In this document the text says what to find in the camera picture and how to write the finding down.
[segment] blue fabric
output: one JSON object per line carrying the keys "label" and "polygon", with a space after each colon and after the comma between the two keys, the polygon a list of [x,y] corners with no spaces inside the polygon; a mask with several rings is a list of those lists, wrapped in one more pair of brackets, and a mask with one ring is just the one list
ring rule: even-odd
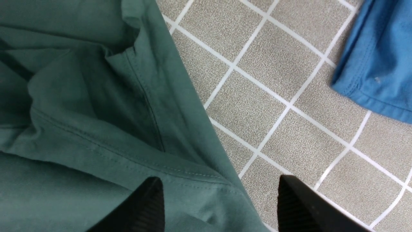
{"label": "blue fabric", "polygon": [[412,0],[365,0],[332,88],[373,112],[412,124]]}

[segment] tile floor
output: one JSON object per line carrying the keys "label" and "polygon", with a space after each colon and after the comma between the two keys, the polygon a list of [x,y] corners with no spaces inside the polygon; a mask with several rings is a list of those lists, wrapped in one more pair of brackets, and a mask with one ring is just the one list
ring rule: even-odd
{"label": "tile floor", "polygon": [[294,174],[372,231],[412,231],[412,126],[329,88],[361,0],[157,0],[262,220]]}

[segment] green fabric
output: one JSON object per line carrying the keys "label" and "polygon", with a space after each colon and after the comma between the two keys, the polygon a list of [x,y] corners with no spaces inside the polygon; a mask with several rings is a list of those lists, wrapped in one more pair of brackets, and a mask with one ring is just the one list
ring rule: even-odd
{"label": "green fabric", "polygon": [[85,231],[149,176],[166,231],[267,231],[154,0],[0,0],[0,231]]}

